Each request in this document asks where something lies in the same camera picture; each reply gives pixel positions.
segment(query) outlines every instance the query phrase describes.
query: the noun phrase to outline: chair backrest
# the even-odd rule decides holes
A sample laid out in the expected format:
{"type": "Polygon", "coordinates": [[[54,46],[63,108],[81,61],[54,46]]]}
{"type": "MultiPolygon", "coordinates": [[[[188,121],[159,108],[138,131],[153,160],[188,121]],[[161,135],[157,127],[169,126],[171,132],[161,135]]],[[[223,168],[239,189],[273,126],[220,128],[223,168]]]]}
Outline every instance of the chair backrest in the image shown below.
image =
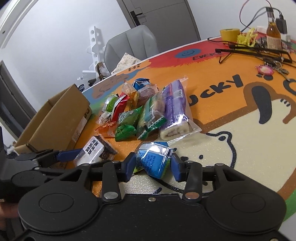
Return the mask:
{"type": "Polygon", "coordinates": [[[112,72],[125,53],[140,60],[159,54],[156,39],[145,25],[139,25],[111,38],[106,44],[104,61],[112,72]]]}

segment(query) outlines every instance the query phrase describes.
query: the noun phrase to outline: bottle neck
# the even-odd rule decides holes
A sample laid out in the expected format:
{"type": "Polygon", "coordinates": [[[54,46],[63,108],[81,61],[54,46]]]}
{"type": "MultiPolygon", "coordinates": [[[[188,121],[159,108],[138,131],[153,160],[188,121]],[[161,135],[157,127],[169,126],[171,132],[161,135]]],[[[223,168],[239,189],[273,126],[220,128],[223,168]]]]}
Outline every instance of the bottle neck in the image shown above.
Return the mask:
{"type": "Polygon", "coordinates": [[[273,12],[267,12],[267,16],[268,16],[268,22],[269,23],[275,23],[275,19],[274,19],[274,13],[273,12]]]}

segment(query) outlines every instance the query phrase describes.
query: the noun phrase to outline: metal screw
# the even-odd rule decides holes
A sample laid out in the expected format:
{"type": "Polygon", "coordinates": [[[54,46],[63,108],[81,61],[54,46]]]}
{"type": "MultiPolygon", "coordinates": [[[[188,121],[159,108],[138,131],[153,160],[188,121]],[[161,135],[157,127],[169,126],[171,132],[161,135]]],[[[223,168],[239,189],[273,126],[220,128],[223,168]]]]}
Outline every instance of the metal screw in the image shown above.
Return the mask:
{"type": "Polygon", "coordinates": [[[150,197],[150,198],[148,198],[148,201],[155,202],[156,201],[156,198],[155,197],[150,197]]]}
{"type": "Polygon", "coordinates": [[[185,198],[187,199],[198,199],[200,195],[197,192],[188,192],[185,193],[185,198]]]}
{"type": "Polygon", "coordinates": [[[116,192],[106,192],[104,194],[104,198],[106,198],[106,199],[115,199],[115,198],[118,198],[118,193],[116,193],[116,192]]]}

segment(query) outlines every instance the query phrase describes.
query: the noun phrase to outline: power adapter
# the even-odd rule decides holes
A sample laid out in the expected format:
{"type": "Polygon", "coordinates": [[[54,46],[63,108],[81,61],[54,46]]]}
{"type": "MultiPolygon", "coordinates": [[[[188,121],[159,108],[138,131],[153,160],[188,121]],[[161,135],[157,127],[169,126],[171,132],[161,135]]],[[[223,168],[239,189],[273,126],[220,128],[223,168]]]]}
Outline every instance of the power adapter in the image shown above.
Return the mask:
{"type": "Polygon", "coordinates": [[[287,22],[284,19],[283,15],[280,15],[279,18],[276,19],[276,26],[279,29],[280,33],[287,34],[287,22]]]}

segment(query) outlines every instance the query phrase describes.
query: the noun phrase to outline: white fabric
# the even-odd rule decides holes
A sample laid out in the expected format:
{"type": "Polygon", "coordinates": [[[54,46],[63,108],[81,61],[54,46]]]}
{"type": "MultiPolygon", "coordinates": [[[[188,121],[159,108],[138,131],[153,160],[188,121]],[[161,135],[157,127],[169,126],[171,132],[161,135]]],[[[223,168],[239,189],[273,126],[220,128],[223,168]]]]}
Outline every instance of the white fabric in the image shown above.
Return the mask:
{"type": "Polygon", "coordinates": [[[136,57],[125,53],[122,59],[119,61],[117,67],[111,72],[111,75],[116,74],[122,70],[127,69],[128,67],[141,62],[141,60],[137,59],[136,57]]]}

